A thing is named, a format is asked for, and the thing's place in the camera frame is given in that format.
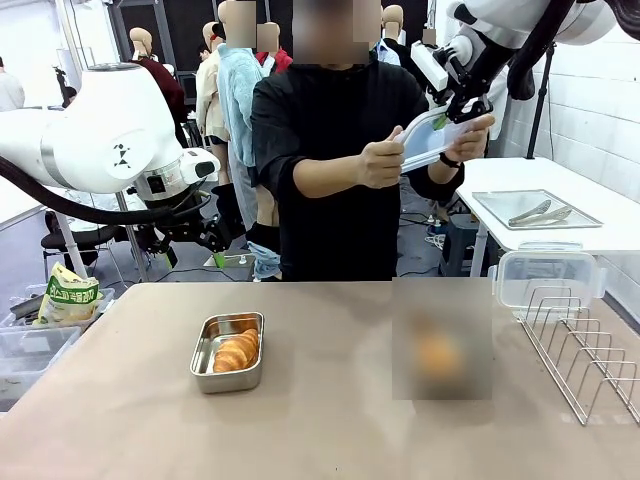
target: white brick wall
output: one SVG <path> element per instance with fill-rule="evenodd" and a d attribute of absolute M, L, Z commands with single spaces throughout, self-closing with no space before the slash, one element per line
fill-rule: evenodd
<path fill-rule="evenodd" d="M 639 58 L 640 43 L 617 27 L 591 45 L 558 45 L 535 150 L 637 202 Z M 544 58 L 535 68 L 537 83 L 543 68 Z M 536 101 L 537 96 L 511 102 L 500 140 L 503 156 L 526 153 Z M 608 256 L 600 263 L 609 270 L 609 293 L 640 321 L 640 255 Z"/>

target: brown table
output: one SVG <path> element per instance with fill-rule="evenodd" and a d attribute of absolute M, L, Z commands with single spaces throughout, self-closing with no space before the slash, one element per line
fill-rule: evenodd
<path fill-rule="evenodd" d="M 0 420 L 0 478 L 640 478 L 638 427 L 572 422 L 508 312 L 494 320 L 492 402 L 393 401 L 391 291 L 135 286 Z M 262 383 L 203 395 L 189 373 L 199 329 L 238 311 L 265 315 Z"/>

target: metal wire rack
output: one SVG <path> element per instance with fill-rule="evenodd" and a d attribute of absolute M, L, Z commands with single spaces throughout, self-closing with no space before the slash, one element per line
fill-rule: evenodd
<path fill-rule="evenodd" d="M 632 402 L 634 386 L 640 382 L 638 365 L 627 360 L 627 352 L 615 346 L 613 335 L 602 330 L 599 319 L 591 318 L 590 309 L 570 287 L 545 285 L 531 291 L 528 308 L 516 312 L 516 318 L 580 424 L 589 423 L 610 388 L 640 425 Z M 560 295 L 544 296 L 545 291 Z"/>

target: beige jacket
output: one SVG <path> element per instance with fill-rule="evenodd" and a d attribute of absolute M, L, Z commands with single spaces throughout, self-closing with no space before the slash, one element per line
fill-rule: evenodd
<path fill-rule="evenodd" d="M 214 50 L 209 58 L 200 64 L 196 74 L 196 122 L 198 128 L 204 128 L 206 136 L 229 141 L 229 135 L 224 128 L 220 97 L 218 95 L 218 67 L 220 54 Z"/>

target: metal tongs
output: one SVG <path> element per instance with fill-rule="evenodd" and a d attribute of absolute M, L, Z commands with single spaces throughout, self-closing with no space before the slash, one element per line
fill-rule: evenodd
<path fill-rule="evenodd" d="M 547 213 L 550 207 L 551 200 L 545 200 L 540 205 L 529 210 L 528 212 L 509 219 L 509 226 L 521 227 L 525 225 L 536 225 L 540 222 L 561 222 L 562 220 L 565 220 L 569 215 L 571 215 L 571 212 L 573 211 L 571 207 L 564 206 L 557 210 L 554 210 L 553 212 Z"/>

